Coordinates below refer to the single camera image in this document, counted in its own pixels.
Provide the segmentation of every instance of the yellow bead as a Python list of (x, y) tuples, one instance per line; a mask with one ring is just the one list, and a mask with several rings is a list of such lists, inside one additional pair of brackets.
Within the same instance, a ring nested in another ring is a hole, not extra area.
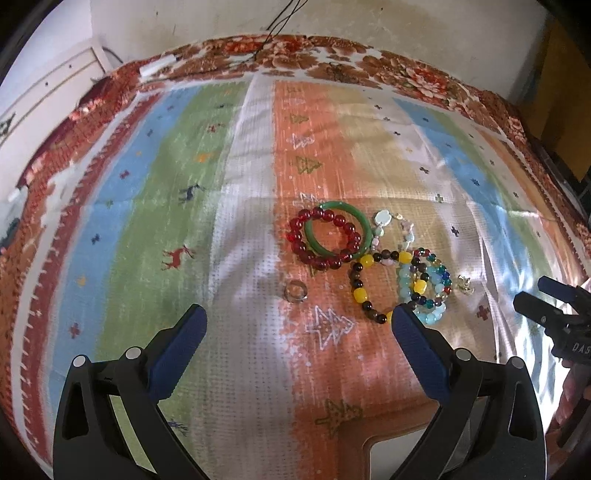
[(427, 289), (427, 282), (424, 280), (417, 280), (414, 283), (414, 291), (417, 292), (419, 295), (422, 295), (423, 293), (425, 293), (425, 290)]
[(364, 268), (368, 268), (374, 264), (374, 258), (369, 254), (364, 255), (359, 259), (359, 263), (362, 264)]
[(365, 288), (356, 288), (353, 290), (353, 297), (357, 303), (363, 303), (368, 299), (368, 293)]
[(400, 252), (400, 255), (398, 256), (398, 261), (400, 263), (410, 263), (412, 259), (413, 254), (411, 252)]

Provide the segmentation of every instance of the green stripe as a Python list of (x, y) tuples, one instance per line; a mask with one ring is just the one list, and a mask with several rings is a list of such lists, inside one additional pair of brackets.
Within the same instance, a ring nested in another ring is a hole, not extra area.
[[(132, 345), (146, 345), (159, 330), (175, 324), (192, 303), (207, 308), (212, 234), (232, 142), (230, 125), (246, 87), (244, 82), (204, 86), (162, 141), (119, 240), (98, 359), (117, 358)], [(200, 163), (200, 154), (210, 156)], [(196, 189), (193, 200), (179, 203), (179, 191), (195, 183), (205, 191)], [(163, 270), (163, 261), (172, 260), (163, 251), (183, 245), (195, 251), (194, 258), (183, 253), (177, 270)], [(189, 427), (197, 368), (192, 362), (174, 395), (159, 403), (167, 420)], [(190, 436), (177, 435), (191, 451)], [(134, 455), (138, 447), (130, 445)]]

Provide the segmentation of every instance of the orange stripe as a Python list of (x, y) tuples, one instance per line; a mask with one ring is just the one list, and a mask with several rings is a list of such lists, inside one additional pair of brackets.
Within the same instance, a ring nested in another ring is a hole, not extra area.
[[(314, 83), (280, 81), (275, 84), (277, 238), (285, 238), (288, 221), (301, 206), (300, 193), (313, 194), (320, 201), (345, 199), (346, 193), (348, 201), (368, 217), (375, 213), (375, 200), (363, 198), (363, 185), (358, 179), (351, 144), (340, 130), (329, 89), (329, 86)], [(298, 143), (305, 138), (313, 138), (314, 142)], [(319, 161), (322, 166), (311, 172), (298, 170), (306, 163), (296, 157), (307, 158), (308, 166), (313, 166), (313, 161)], [(315, 222), (314, 229), (327, 248), (343, 246), (344, 240), (334, 226)], [(282, 303), (285, 318), (282, 333), (287, 338), (294, 377), (293, 434), (301, 446), (299, 477), (316, 479), (320, 471), (322, 478), (337, 478), (336, 436), (330, 437), (328, 425), (315, 424), (315, 420), (328, 415), (326, 400), (335, 404), (344, 401), (361, 407), (364, 416), (375, 416), (415, 406), (425, 402), (425, 398), (419, 393), (418, 382), (389, 329), (366, 320), (359, 305), (352, 300), (347, 267), (311, 278), (309, 269), (296, 259), (284, 240), (280, 269), (285, 278), (302, 279), (309, 288), (309, 298), (304, 303)], [(378, 310), (388, 311), (397, 300), (396, 292), (392, 291), (397, 283), (395, 275), (394, 269), (378, 267), (364, 275), (363, 280), (370, 295), (373, 293), (376, 298)], [(390, 284), (393, 285), (390, 291), (383, 291), (390, 288)], [(332, 309), (338, 316), (356, 322), (338, 345), (331, 340), (323, 351), (318, 334), (307, 332), (316, 319), (316, 306), (325, 314)]]
[(567, 283), (579, 285), (584, 280), (584, 278), (582, 278), (580, 275), (579, 262), (571, 253), (570, 244), (567, 242), (567, 240), (564, 238), (564, 235), (560, 231), (560, 220), (557, 219), (550, 208), (548, 208), (544, 198), (542, 197), (542, 194), (537, 189), (537, 186), (533, 180), (529, 179), (527, 173), (520, 165), (517, 164), (513, 155), (511, 155), (511, 153), (508, 151), (509, 147), (484, 130), (480, 130), (480, 134), (493, 148), (498, 157), (509, 168), (511, 174), (515, 177), (527, 195), (528, 200), (531, 202), (533, 207), (538, 210), (542, 227), (548, 235), (548, 238), (554, 247), (553, 250), (560, 260), (560, 269), (564, 275), (564, 280)]

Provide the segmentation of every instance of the white wall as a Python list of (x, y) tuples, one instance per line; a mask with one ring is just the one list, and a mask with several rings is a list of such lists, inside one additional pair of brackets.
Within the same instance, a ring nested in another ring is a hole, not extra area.
[(37, 27), (0, 85), (0, 115), (47, 73), (51, 59), (90, 37), (90, 0), (64, 0)]
[[(90, 0), (93, 30), (123, 60), (258, 33), (288, 0)], [(481, 89), (519, 92), (545, 20), (536, 0), (310, 0), (284, 33), (334, 35), (424, 60)]]

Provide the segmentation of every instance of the blue stripe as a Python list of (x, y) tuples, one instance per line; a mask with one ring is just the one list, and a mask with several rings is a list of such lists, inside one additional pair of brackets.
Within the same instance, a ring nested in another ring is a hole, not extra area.
[[(134, 198), (144, 188), (162, 140), (199, 90), (200, 87), (176, 90), (152, 107), (135, 136), (123, 147), (118, 158), (113, 159), (113, 167), (106, 174), (94, 204), (82, 209), (79, 225), (83, 227), (67, 265), (56, 318), (57, 337), (49, 374), (49, 397), (54, 414), (72, 359), (85, 353), (96, 360), (93, 357), (104, 322), (108, 279), (119, 237), (132, 214)], [(80, 278), (86, 279), (82, 287), (77, 283)], [(70, 327), (74, 323), (78, 324), (80, 333), (72, 339)]]

